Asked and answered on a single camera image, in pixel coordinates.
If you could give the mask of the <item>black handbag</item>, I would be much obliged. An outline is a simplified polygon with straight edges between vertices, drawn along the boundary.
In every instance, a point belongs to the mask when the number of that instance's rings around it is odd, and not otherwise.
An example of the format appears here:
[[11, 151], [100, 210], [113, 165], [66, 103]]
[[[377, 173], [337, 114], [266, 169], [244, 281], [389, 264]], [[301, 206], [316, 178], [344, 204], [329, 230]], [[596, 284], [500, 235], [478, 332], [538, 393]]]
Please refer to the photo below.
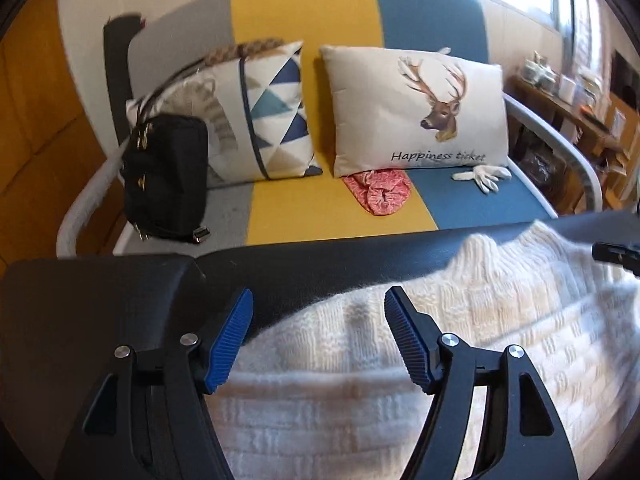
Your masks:
[[203, 65], [203, 60], [197, 60], [184, 66], [137, 102], [120, 174], [126, 218], [142, 240], [155, 237], [197, 245], [210, 235], [202, 225], [208, 167], [205, 122], [192, 116], [152, 113], [171, 84]]

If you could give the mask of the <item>black monitor screen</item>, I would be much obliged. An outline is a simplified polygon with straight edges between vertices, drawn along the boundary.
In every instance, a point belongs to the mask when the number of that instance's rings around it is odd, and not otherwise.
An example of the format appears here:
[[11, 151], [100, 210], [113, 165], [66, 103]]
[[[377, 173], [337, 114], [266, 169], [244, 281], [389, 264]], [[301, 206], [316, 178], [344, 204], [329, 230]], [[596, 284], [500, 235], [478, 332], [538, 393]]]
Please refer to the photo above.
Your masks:
[[617, 50], [612, 56], [611, 91], [636, 112], [639, 110], [639, 73]]

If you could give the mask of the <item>white glove on sofa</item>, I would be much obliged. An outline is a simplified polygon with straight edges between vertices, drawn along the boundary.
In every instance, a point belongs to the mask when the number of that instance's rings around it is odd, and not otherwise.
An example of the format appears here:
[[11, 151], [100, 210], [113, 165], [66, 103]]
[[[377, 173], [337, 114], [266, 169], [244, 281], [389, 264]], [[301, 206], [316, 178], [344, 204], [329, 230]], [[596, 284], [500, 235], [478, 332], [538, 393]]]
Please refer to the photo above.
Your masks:
[[501, 180], [510, 180], [509, 169], [501, 166], [478, 165], [470, 171], [456, 172], [451, 179], [459, 182], [473, 181], [484, 194], [498, 193]]

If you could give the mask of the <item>wooden side table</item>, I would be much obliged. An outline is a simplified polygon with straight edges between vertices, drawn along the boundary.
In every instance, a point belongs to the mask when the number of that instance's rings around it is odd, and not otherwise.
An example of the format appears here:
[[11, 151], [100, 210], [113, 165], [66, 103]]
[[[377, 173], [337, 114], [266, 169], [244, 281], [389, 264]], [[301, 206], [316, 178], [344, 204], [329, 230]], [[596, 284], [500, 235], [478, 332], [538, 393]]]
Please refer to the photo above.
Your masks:
[[511, 96], [534, 110], [552, 114], [555, 129], [570, 127], [568, 140], [592, 163], [606, 209], [630, 209], [639, 198], [639, 114], [612, 94], [603, 125], [598, 126], [579, 107], [548, 96], [519, 76], [509, 79]]

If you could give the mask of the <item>cream knitted sweater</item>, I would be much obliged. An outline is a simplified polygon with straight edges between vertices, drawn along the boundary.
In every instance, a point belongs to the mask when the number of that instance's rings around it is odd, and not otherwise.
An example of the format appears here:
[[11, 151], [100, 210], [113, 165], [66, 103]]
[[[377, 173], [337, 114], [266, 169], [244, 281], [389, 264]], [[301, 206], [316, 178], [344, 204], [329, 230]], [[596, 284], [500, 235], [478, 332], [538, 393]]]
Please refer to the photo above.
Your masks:
[[498, 464], [490, 404], [591, 477], [639, 405], [639, 281], [540, 222], [442, 269], [308, 304], [243, 344], [206, 406], [233, 479], [427, 478]]

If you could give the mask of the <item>geometric triangle pattern cushion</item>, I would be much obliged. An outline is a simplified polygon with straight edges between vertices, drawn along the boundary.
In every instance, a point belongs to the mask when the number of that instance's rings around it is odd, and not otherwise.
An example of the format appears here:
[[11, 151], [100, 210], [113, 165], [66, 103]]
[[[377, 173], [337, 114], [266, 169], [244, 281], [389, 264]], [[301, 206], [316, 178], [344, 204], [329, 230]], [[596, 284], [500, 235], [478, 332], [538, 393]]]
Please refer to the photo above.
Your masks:
[[322, 174], [303, 102], [303, 45], [295, 41], [189, 68], [151, 105], [152, 117], [205, 122], [209, 188]]

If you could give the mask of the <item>black rolled mat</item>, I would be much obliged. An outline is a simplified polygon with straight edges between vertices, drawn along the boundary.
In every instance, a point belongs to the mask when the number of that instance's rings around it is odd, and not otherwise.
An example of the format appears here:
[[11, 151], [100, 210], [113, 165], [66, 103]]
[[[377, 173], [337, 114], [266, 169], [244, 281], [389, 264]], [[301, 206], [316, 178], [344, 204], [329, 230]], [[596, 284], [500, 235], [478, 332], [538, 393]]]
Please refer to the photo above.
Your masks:
[[131, 40], [142, 31], [140, 13], [126, 13], [111, 18], [103, 26], [104, 70], [108, 100], [118, 144], [129, 136], [126, 102], [132, 98], [128, 68], [128, 49]]

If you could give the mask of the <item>deer print cushion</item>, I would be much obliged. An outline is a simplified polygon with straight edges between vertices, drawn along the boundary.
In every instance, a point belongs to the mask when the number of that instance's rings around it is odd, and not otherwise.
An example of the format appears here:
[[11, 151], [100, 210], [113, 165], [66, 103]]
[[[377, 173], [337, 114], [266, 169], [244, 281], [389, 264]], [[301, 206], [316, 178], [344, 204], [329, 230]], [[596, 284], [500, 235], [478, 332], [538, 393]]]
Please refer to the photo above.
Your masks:
[[440, 52], [323, 46], [335, 124], [334, 174], [503, 166], [503, 72]]

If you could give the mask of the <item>red patterned cloth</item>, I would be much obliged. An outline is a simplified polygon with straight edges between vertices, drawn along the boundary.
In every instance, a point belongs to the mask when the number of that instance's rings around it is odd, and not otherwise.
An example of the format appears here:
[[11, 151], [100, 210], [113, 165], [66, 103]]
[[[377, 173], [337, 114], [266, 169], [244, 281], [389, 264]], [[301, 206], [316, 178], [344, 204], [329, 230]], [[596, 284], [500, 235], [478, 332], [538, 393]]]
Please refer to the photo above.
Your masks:
[[364, 210], [379, 217], [396, 214], [411, 194], [411, 183], [404, 170], [363, 171], [342, 177], [342, 181]]

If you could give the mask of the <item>grey yellow blue sofa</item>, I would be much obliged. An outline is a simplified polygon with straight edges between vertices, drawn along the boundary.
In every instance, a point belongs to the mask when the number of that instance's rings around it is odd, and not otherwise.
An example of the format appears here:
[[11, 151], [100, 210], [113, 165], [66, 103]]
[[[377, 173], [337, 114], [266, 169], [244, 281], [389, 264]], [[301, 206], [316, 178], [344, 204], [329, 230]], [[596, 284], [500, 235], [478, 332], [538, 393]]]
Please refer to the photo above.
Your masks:
[[[78, 254], [80, 239], [88, 233], [90, 222], [99, 218], [108, 204], [122, 206], [122, 186], [115, 168], [120, 144], [107, 94], [103, 26], [126, 13], [140, 13], [153, 23], [172, 11], [200, 9], [208, 19], [204, 39], [198, 45], [198, 50], [204, 52], [245, 39], [245, 30], [233, 18], [233, 1], [236, 0], [56, 0], [70, 73], [106, 154], [106, 161], [61, 223], [56, 240], [59, 255]], [[334, 177], [332, 99], [328, 75], [317, 50], [306, 54], [303, 90], [322, 174], [216, 188], [209, 195], [205, 223], [212, 236], [204, 250], [439, 229], [442, 222], [434, 217], [434, 204], [426, 194], [412, 192], [396, 214], [377, 217], [359, 206], [342, 181]]]

